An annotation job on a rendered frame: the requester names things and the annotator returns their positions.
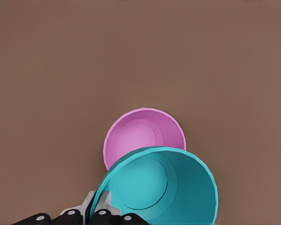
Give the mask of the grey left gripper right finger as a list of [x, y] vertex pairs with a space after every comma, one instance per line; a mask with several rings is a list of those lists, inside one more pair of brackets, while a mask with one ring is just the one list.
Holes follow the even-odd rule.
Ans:
[[104, 191], [93, 214], [93, 225], [120, 225], [121, 209], [111, 205], [111, 192]]

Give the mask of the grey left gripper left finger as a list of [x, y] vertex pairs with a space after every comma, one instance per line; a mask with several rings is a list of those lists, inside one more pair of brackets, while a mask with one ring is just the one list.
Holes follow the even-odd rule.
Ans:
[[81, 205], [63, 210], [52, 225], [89, 225], [90, 208], [96, 191], [90, 191]]

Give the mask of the blue bowl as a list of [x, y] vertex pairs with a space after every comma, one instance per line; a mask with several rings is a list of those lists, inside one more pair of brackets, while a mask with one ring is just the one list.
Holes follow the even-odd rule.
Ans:
[[111, 206], [135, 213], [151, 225], [213, 225], [218, 191], [212, 173], [194, 154], [171, 147], [133, 150], [108, 170], [90, 215], [104, 192]]

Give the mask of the pink bowl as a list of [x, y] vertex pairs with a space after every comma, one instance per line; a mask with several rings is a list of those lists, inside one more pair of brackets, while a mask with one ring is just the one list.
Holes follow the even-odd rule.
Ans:
[[186, 150], [186, 138], [179, 123], [155, 108], [139, 108], [118, 118], [104, 140], [106, 169], [127, 153], [143, 147], [167, 146]]

